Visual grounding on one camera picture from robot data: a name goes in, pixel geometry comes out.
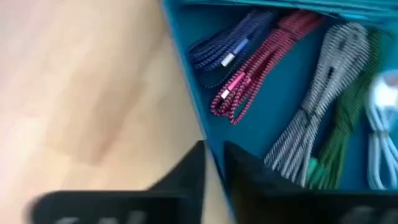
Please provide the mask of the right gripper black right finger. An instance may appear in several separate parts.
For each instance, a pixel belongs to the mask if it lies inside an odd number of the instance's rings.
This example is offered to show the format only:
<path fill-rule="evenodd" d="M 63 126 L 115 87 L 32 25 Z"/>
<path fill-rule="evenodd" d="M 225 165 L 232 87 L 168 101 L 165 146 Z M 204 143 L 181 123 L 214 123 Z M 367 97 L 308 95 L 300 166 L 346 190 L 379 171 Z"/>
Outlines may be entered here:
<path fill-rule="evenodd" d="M 226 187 L 237 224 L 398 224 L 398 194 L 307 190 L 224 142 Z"/>

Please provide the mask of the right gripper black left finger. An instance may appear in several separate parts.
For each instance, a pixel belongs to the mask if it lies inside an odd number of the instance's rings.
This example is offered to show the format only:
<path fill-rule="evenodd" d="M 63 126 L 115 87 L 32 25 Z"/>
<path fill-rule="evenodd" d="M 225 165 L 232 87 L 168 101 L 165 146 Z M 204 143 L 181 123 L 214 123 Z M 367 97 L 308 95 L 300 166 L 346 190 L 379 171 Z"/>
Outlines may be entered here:
<path fill-rule="evenodd" d="M 206 150 L 193 147 L 145 190 L 59 190 L 30 206 L 30 224 L 200 224 Z"/>

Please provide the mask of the blue plastic bin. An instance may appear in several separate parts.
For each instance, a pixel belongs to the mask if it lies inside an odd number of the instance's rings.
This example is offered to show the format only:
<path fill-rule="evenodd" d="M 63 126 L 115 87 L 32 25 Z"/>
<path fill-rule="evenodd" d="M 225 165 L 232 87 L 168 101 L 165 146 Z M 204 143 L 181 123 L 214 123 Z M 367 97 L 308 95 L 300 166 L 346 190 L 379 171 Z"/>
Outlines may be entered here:
<path fill-rule="evenodd" d="M 222 142 L 232 140 L 247 149 L 248 152 L 257 156 L 265 155 L 265 146 L 271 145 L 271 140 L 277 136 L 277 131 L 282 131 L 283 124 L 287 124 L 287 118 L 292 116 L 294 109 L 299 105 L 299 99 L 304 96 L 304 90 L 309 86 L 310 72 L 315 71 L 316 54 L 320 52 L 322 35 L 326 32 L 327 25 L 323 25 L 309 37 L 304 37 L 293 47 L 291 53 L 287 53 L 276 70 L 271 72 L 271 77 L 266 78 L 264 87 L 261 87 L 259 96 L 254 101 L 254 106 L 249 109 L 248 118 L 244 118 L 237 126 L 228 124 L 226 119 L 216 118 L 210 113 L 211 95 L 215 90 L 205 90 L 200 87 L 198 75 L 188 62 L 188 47 L 221 28 L 229 20 L 238 19 L 249 8 L 238 6 L 238 2 L 245 0 L 231 0 L 230 2 L 220 0 L 205 0 L 205 3 L 185 3 L 185 0 L 161 0 L 165 14 L 169 22 L 172 37 L 175 40 L 177 51 L 182 59 L 186 83 L 191 92 L 193 105 L 196 109 L 199 123 L 212 152 L 218 172 L 224 176 L 224 153 Z M 356 15 L 362 18 L 362 22 L 381 22 L 389 31 L 398 34 L 398 0 L 354 0 L 362 6 L 376 9 L 379 6 L 387 12 L 366 14 L 365 9 Z M 357 19 L 354 15 L 343 15 L 345 19 Z M 346 159 L 347 168 L 343 171 L 341 189 L 348 192 L 376 193 L 365 184 L 365 135 L 370 128 L 365 124 L 364 115 L 361 115 L 358 125 L 355 126 L 352 140 L 349 146 L 353 147 Z"/>

